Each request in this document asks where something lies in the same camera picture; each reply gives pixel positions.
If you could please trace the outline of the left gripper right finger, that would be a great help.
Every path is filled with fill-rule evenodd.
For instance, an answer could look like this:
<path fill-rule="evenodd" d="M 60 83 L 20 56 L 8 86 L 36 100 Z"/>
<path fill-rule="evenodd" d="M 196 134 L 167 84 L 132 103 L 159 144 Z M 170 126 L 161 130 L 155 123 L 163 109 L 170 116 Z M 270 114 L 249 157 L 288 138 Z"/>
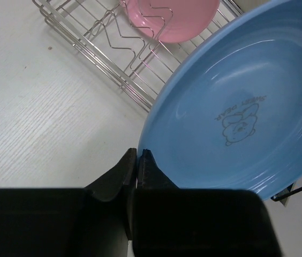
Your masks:
<path fill-rule="evenodd" d="M 179 219 L 179 187 L 158 168 L 152 152 L 142 151 L 134 172 L 136 181 L 129 196 L 129 227 L 132 241 L 167 241 Z"/>

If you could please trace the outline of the blue plastic plate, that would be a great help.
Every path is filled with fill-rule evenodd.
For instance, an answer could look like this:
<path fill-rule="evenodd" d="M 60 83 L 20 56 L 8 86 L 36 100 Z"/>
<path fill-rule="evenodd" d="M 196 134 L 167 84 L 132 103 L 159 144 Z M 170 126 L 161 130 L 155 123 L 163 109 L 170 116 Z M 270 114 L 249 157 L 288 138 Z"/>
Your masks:
<path fill-rule="evenodd" d="M 156 98 L 144 150 L 180 188 L 267 200 L 302 177 L 302 1 L 270 1 L 200 44 Z"/>

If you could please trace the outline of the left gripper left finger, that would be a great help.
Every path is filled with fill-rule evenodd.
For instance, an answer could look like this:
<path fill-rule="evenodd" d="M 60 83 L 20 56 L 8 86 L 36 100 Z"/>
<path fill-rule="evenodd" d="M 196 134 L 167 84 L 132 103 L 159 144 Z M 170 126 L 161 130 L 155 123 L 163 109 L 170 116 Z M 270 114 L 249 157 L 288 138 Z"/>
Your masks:
<path fill-rule="evenodd" d="M 83 256 L 127 256 L 136 164 L 137 150 L 129 148 L 113 168 L 86 187 Z"/>

